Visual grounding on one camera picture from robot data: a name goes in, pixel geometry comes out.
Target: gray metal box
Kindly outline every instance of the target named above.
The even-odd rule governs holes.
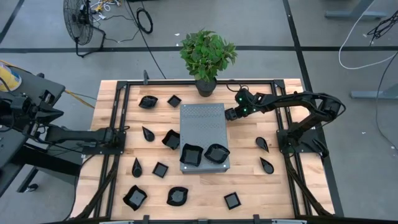
[[[215,164],[204,156],[214,143],[228,148],[223,103],[180,106],[180,157],[185,143],[202,147],[203,153],[198,167],[180,162],[183,174],[226,172],[229,169],[229,157],[224,163]]]

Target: fan stand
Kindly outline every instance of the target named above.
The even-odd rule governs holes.
[[[100,31],[100,32],[102,33],[101,46],[100,46],[98,49],[92,50],[91,52],[87,52],[87,53],[85,53],[85,54],[79,54],[79,51],[78,51],[79,37],[75,37],[76,54],[77,54],[77,56],[79,56],[79,57],[81,57],[81,58],[84,58],[86,55],[89,55],[89,54],[91,54],[91,53],[99,52],[99,51],[101,51],[102,48],[104,47],[104,41],[105,41],[105,36],[106,36],[105,31],[103,31],[103,30],[101,30],[101,29],[99,29],[99,28],[97,28],[97,27],[95,27],[95,26],[93,26],[93,25],[90,25],[90,27],[92,27],[93,29],[98,30],[98,31]]]

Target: table leg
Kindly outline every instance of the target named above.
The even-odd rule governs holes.
[[[18,193],[24,193],[26,191],[26,189],[29,187],[30,182],[33,180],[33,178],[36,176],[37,171],[39,171],[37,169],[36,166],[33,166],[33,168],[30,170],[30,172],[28,173],[28,175],[25,177],[24,181],[22,181],[22,183],[20,184],[20,186],[17,189]]]
[[[374,0],[361,0],[352,11],[326,11],[325,17],[328,19],[358,19],[361,14],[372,4]],[[386,17],[384,12],[367,11],[361,20],[370,21]]]
[[[16,164],[30,164],[68,175],[78,175],[80,171],[80,165],[76,163],[50,156],[27,146],[23,146],[19,150],[12,162]]]
[[[376,99],[377,91],[351,91],[352,98]],[[392,85],[388,89],[379,92],[379,99],[398,100],[398,84]]]

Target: black plant pot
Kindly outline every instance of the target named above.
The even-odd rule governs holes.
[[[208,97],[213,93],[214,89],[216,88],[217,79],[214,78],[213,80],[210,80],[210,82],[206,82],[204,80],[195,80],[195,85],[197,86],[197,89],[201,96]]]

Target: potted plant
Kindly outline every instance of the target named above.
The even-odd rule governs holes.
[[[225,70],[230,62],[235,64],[235,45],[207,30],[187,34],[182,44],[181,58],[185,60],[189,74],[195,77],[199,94],[210,96],[217,85],[217,71]]]

